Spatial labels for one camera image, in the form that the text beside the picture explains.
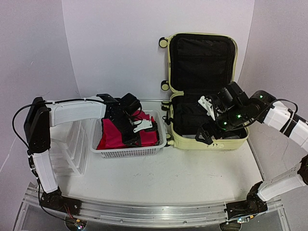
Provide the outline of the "magenta pink garment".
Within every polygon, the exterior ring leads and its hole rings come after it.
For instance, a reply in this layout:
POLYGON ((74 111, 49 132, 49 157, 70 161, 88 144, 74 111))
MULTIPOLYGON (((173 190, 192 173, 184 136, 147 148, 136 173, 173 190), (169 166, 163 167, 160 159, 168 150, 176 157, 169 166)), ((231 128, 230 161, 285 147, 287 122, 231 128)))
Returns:
POLYGON ((144 111, 137 110, 133 116, 137 116, 134 121, 151 120, 152 127, 140 130, 135 133, 138 140, 132 145, 126 145, 122 141, 122 135, 110 119, 102 119, 102 138, 96 147, 96 150, 124 149, 132 147, 155 146, 159 142, 158 125, 154 117, 146 114, 144 111))

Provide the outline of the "pale yellow hard-shell suitcase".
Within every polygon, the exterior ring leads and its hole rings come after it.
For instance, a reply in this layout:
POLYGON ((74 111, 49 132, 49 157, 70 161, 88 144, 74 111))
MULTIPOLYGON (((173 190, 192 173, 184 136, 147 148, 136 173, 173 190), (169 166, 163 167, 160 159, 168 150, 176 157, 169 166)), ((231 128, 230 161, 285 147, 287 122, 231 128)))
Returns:
POLYGON ((160 38, 158 45, 167 49, 168 79, 161 89, 171 90, 162 102, 164 122, 170 126, 172 146, 183 150, 235 150, 247 140, 249 130, 221 131, 212 143, 197 141, 196 134, 206 135, 209 125, 216 128, 213 117, 201 106, 202 96, 212 96, 234 80, 238 48, 224 35, 176 33, 160 38))

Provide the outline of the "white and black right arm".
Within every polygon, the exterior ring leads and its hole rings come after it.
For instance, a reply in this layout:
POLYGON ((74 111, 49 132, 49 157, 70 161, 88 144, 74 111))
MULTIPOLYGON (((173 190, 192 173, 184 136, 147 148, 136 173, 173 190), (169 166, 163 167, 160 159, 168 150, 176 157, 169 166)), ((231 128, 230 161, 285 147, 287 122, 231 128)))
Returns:
POLYGON ((308 120, 291 100, 264 90, 248 96, 243 90, 221 89, 200 96, 198 105, 207 121, 195 139, 206 145, 224 141, 246 129, 247 140, 262 176, 243 200, 226 203, 228 219, 255 216, 267 211, 273 198, 308 185, 308 120))

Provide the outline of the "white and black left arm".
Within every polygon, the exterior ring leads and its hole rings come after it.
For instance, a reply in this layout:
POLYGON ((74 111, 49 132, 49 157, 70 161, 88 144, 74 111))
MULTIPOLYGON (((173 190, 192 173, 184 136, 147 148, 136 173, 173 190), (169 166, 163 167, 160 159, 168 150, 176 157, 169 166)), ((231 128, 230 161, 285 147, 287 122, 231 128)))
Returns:
POLYGON ((80 200, 62 195, 57 176, 84 174, 89 122, 101 130, 95 150, 125 148, 131 153, 159 143, 157 122, 130 93, 121 98, 98 94, 62 101, 36 97, 25 109, 28 113, 21 141, 40 187, 39 204, 43 208, 79 213, 80 200))

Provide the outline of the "white perforated plastic basket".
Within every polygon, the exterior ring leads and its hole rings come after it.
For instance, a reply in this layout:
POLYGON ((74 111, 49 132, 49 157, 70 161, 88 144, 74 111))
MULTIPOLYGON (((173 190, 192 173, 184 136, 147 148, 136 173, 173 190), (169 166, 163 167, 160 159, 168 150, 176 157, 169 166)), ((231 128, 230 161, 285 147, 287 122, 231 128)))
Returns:
POLYGON ((160 149, 167 144, 166 128, 162 120, 161 114, 158 110, 145 110, 145 113, 154 118, 158 125, 158 143, 155 146, 148 147, 130 147, 123 149, 105 149, 97 150, 97 146, 103 136, 103 128, 100 119, 94 120, 92 123, 91 134, 89 138, 90 150, 93 153, 100 154, 102 158, 120 158, 120 157, 133 157, 144 155, 155 155, 160 149))

